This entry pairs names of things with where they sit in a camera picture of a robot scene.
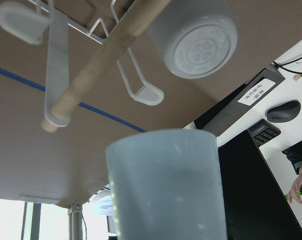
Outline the person's hand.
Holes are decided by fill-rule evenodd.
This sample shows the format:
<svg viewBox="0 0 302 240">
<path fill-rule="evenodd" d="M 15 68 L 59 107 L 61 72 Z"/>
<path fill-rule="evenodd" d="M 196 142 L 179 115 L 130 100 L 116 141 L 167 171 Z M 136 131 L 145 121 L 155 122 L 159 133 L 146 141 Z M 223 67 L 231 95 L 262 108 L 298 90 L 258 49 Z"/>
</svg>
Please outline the person's hand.
<svg viewBox="0 0 302 240">
<path fill-rule="evenodd" d="M 302 167 L 299 168 L 298 172 L 298 177 L 293 181 L 291 188 L 287 193 L 289 204 L 292 204 L 292 202 L 295 201 L 302 205 L 302 199 L 297 195 L 297 193 L 300 192 L 300 189 L 302 189 Z"/>
</svg>

